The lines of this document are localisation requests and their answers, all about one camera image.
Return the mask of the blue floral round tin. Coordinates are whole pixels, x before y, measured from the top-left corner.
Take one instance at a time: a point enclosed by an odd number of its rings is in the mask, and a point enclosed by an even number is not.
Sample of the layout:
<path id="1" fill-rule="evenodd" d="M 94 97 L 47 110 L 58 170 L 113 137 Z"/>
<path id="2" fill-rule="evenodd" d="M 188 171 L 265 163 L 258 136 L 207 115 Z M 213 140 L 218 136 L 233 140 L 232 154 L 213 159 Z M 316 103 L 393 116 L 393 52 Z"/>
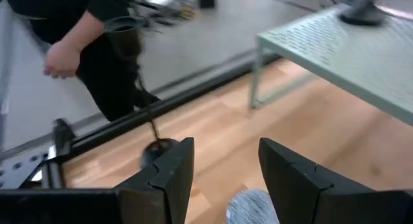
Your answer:
<path id="1" fill-rule="evenodd" d="M 225 224 L 279 224 L 279 219 L 269 193 L 250 188 L 228 202 Z"/>

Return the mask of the tall black candlestick holder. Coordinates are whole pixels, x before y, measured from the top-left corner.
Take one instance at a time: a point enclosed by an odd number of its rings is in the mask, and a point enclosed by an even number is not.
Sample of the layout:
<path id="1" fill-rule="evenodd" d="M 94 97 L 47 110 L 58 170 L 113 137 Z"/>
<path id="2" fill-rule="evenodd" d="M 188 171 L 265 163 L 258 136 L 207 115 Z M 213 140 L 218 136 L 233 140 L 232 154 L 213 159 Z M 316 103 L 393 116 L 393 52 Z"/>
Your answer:
<path id="1" fill-rule="evenodd" d="M 375 5 L 376 0 L 361 0 L 342 11 L 338 17 L 347 24 L 355 26 L 380 26 L 386 15 Z"/>

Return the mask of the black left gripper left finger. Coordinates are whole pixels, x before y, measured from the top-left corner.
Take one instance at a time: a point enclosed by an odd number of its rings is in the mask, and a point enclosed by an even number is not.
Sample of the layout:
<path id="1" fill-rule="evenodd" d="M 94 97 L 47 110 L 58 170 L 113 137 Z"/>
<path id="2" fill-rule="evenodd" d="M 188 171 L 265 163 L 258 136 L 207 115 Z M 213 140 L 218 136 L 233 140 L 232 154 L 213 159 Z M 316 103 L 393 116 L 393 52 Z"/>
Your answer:
<path id="1" fill-rule="evenodd" d="M 0 190 L 0 224 L 185 224 L 193 175 L 187 137 L 113 188 Z"/>

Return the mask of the person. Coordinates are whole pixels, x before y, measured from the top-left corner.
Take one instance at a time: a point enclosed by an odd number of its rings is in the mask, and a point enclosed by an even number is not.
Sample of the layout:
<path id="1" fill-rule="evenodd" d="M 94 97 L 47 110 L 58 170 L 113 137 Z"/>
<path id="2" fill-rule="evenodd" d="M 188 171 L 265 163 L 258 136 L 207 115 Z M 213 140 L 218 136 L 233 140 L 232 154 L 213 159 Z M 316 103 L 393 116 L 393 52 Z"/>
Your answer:
<path id="1" fill-rule="evenodd" d="M 6 1 L 50 47 L 63 40 L 81 51 L 74 77 L 86 86 L 107 120 L 115 121 L 144 107 L 143 93 L 135 86 L 136 73 L 128 70 L 105 34 L 105 23 L 128 16 L 133 0 Z"/>

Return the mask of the person's hand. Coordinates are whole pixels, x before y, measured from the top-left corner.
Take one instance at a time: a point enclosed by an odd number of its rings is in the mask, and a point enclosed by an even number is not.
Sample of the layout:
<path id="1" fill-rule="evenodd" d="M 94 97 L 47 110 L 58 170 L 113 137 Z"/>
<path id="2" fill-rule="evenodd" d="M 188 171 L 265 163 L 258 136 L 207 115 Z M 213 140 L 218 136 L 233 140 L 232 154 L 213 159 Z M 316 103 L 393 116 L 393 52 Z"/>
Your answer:
<path id="1" fill-rule="evenodd" d="M 46 53 L 44 75 L 54 79 L 74 77 L 80 63 L 81 51 L 66 41 L 54 43 Z"/>

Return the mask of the black aluminium frame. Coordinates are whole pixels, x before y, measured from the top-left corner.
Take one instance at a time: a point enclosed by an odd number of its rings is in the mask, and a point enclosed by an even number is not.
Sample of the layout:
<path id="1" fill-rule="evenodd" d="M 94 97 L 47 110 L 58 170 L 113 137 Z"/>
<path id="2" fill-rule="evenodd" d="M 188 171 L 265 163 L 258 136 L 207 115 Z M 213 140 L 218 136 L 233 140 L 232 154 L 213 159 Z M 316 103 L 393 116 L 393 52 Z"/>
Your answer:
<path id="1" fill-rule="evenodd" d="M 154 116 L 161 116 L 251 72 L 255 56 L 255 50 L 235 55 L 222 63 L 223 66 L 229 66 L 228 72 L 153 105 L 152 111 Z M 58 154 L 56 160 L 64 163 L 143 125 L 146 120 L 145 113 L 137 111 L 121 118 L 119 121 L 109 123 L 82 136 L 75 137 L 68 142 L 69 150 L 64 150 L 63 153 Z M 0 153 L 0 189 L 19 188 L 28 178 L 35 174 L 38 166 L 42 165 L 50 154 L 48 146 L 16 147 Z"/>

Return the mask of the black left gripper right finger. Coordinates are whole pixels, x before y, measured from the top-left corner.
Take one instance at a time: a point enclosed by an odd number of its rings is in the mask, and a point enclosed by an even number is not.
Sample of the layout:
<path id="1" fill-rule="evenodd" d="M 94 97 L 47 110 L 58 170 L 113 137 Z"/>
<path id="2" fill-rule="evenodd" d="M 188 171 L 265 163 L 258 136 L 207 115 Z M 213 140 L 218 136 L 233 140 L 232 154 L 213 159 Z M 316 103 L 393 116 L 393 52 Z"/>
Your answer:
<path id="1" fill-rule="evenodd" d="M 374 190 L 266 137 L 258 156 L 280 224 L 413 224 L 413 190 Z"/>

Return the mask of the green perforated metal shelf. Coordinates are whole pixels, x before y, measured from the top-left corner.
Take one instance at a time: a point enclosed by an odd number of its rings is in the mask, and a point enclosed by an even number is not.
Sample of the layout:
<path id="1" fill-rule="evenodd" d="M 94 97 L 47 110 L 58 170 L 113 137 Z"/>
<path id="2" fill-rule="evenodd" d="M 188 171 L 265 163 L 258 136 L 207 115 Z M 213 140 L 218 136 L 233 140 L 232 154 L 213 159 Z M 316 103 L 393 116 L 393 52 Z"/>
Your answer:
<path id="1" fill-rule="evenodd" d="M 387 17 L 379 27 L 352 26 L 338 18 L 345 8 L 332 6 L 257 35 L 251 107 L 321 77 L 413 126 L 413 21 Z M 257 92 L 267 50 L 307 72 L 261 99 Z"/>

